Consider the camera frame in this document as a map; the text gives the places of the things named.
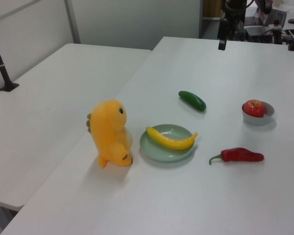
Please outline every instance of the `banana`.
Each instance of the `banana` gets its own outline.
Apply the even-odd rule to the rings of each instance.
[[[146,132],[158,144],[170,149],[174,149],[174,150],[183,150],[183,149],[187,149],[191,147],[195,141],[196,136],[198,135],[198,133],[195,132],[193,136],[189,138],[182,139],[182,140],[174,140],[161,134],[159,131],[157,131],[153,127],[147,127]]]

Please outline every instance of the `yellow plush toy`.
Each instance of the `yellow plush toy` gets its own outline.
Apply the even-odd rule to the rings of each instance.
[[[123,105],[115,100],[98,104],[90,114],[86,125],[98,149],[98,163],[104,168],[107,161],[117,165],[129,165],[131,144],[125,133],[126,111]]]

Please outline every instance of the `light green plate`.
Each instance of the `light green plate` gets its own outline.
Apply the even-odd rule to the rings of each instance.
[[[181,140],[192,136],[192,133],[181,126],[173,124],[162,124],[154,126],[157,131],[168,138]],[[141,150],[151,159],[159,162],[174,162],[189,155],[194,145],[184,150],[173,150],[166,148],[152,138],[145,131],[140,138]]]

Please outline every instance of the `cucumber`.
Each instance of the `cucumber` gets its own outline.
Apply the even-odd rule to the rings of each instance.
[[[187,102],[189,105],[191,105],[193,108],[203,112],[206,110],[206,104],[205,102],[199,98],[197,95],[186,92],[186,91],[180,91],[178,95],[183,99],[185,102]]]

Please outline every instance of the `apple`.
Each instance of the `apple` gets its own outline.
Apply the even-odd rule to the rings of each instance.
[[[244,104],[243,111],[250,116],[262,118],[265,115],[265,106],[263,102],[251,99]]]

